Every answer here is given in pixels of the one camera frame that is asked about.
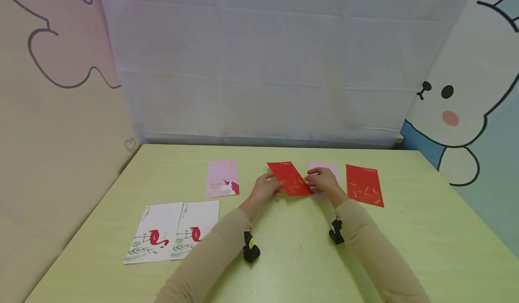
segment sleeve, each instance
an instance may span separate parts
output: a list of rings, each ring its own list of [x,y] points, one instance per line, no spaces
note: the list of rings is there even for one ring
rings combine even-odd
[[[341,235],[346,245],[368,273],[383,302],[431,302],[409,265],[360,204],[347,200],[335,213],[342,220]]]
[[[225,215],[166,280],[155,303],[201,303],[226,266],[242,250],[245,231],[250,231],[245,212],[236,208]]]

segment white backdrop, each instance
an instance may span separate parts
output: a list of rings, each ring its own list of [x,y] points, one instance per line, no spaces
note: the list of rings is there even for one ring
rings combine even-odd
[[[148,142],[389,147],[465,0],[102,0]]]

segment flamingo print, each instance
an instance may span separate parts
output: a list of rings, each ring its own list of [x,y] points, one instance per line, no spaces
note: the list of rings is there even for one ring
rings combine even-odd
[[[234,181],[226,181],[224,180],[224,185],[220,188],[220,191],[230,190],[231,195],[240,194],[240,186]]]
[[[165,246],[167,246],[169,244],[168,239],[164,239],[163,241],[157,242],[157,240],[159,239],[159,230],[150,230],[150,232],[151,232],[150,244],[152,244],[152,245],[164,244],[164,245],[160,246],[161,248],[164,248]]]
[[[201,241],[201,239],[200,239],[200,229],[197,226],[192,227],[190,229],[191,229],[191,238],[193,239],[193,241],[200,242]]]

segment pink cheek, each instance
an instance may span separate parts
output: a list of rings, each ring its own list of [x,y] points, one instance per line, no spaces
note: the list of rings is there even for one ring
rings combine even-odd
[[[442,114],[443,121],[449,126],[456,126],[460,123],[460,118],[453,111],[445,111]]]

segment cartoon cloud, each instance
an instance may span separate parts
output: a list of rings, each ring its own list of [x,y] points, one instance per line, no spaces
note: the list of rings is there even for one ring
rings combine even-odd
[[[36,66],[61,88],[81,86],[98,70],[120,87],[100,0],[13,0],[44,20],[27,39]]]

